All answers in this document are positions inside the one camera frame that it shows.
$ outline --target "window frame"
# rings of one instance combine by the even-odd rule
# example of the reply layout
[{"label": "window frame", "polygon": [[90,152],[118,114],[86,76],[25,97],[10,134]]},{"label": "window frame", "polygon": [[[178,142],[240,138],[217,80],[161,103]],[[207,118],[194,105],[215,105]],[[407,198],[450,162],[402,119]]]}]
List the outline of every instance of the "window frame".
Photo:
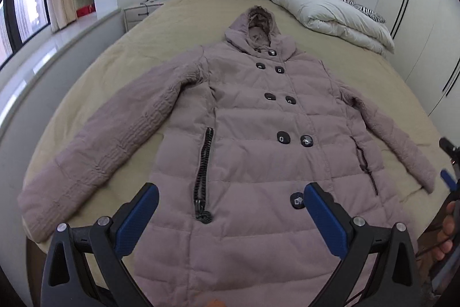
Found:
[{"label": "window frame", "polygon": [[34,34],[32,34],[29,38],[27,38],[24,42],[21,39],[21,35],[19,34],[19,27],[18,21],[16,18],[16,10],[14,8],[14,0],[3,0],[3,12],[5,14],[5,25],[6,25],[6,33],[8,35],[8,39],[10,40],[12,54],[0,65],[0,70],[10,61],[10,59],[33,37],[35,37],[38,33],[40,33],[43,29],[50,25],[50,14],[48,12],[48,3],[47,0],[44,0],[45,3],[45,12],[47,14],[48,23],[44,25],[42,28],[37,30]]}]

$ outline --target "metal screw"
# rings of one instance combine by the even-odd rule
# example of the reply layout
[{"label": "metal screw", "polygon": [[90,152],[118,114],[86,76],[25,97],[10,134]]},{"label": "metal screw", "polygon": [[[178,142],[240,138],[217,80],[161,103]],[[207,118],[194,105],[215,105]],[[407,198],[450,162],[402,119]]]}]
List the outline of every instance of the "metal screw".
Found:
[{"label": "metal screw", "polygon": [[64,231],[67,229],[67,224],[66,223],[60,223],[58,226],[57,226],[57,231]]},{"label": "metal screw", "polygon": [[396,223],[396,229],[398,229],[399,231],[405,231],[406,226],[403,223]]},{"label": "metal screw", "polygon": [[364,224],[366,223],[366,221],[360,217],[360,216],[357,216],[355,218],[353,218],[353,223],[356,225],[356,226],[364,226]]},{"label": "metal screw", "polygon": [[110,222],[110,217],[108,216],[101,216],[97,219],[97,225],[106,226]]}]

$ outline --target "coat sleeve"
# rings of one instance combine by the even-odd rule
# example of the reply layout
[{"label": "coat sleeve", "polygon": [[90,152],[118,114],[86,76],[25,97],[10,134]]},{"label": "coat sleeve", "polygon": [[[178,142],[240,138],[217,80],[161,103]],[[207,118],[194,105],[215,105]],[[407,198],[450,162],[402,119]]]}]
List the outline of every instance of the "coat sleeve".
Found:
[{"label": "coat sleeve", "polygon": [[202,47],[185,52],[120,89],[24,187],[18,203],[34,241],[47,239],[155,133],[181,88],[202,79],[202,56]]},{"label": "coat sleeve", "polygon": [[387,144],[407,171],[431,194],[434,190],[436,171],[409,135],[398,128],[394,120],[383,114],[372,101],[325,69],[333,82],[339,86],[341,99],[361,113],[367,128]]}]

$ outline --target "human hand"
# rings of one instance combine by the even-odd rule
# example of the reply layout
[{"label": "human hand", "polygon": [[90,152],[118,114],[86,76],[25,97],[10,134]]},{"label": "human hand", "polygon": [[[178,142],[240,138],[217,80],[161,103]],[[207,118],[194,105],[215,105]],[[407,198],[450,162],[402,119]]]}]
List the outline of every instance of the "human hand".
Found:
[{"label": "human hand", "polygon": [[210,301],[206,307],[225,307],[225,303],[214,299]]},{"label": "human hand", "polygon": [[[438,233],[438,242],[442,242],[449,238],[455,230],[455,221],[452,213],[454,212],[455,202],[450,202],[446,207],[446,213],[448,214],[444,221],[442,222],[442,230]],[[436,260],[442,260],[446,256],[447,253],[452,250],[452,241],[447,240],[446,242],[440,244],[438,247],[435,247],[432,250],[433,258]]]}]

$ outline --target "zipper pocket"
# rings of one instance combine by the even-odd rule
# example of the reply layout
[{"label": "zipper pocket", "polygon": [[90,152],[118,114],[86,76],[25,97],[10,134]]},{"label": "zipper pocket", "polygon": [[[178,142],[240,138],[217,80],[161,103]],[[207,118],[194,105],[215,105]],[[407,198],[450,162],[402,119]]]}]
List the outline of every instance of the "zipper pocket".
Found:
[{"label": "zipper pocket", "polygon": [[369,170],[369,164],[367,164],[366,157],[364,156],[364,150],[358,146],[358,142],[356,142],[356,139],[353,137],[350,137],[353,142],[355,142],[356,145],[356,156],[358,157],[359,161],[359,166],[361,167],[361,170],[369,176],[371,179],[372,187],[374,189],[375,195],[379,195],[379,191],[377,189],[377,184],[375,183],[375,180],[373,179],[372,172]]},{"label": "zipper pocket", "polygon": [[212,137],[214,136],[213,128],[206,128],[204,143],[200,153],[200,167],[196,175],[195,187],[193,189],[193,203],[195,206],[195,218],[203,224],[209,224],[212,221],[212,215],[205,211],[206,207],[206,179],[208,178],[209,153],[211,152]]}]

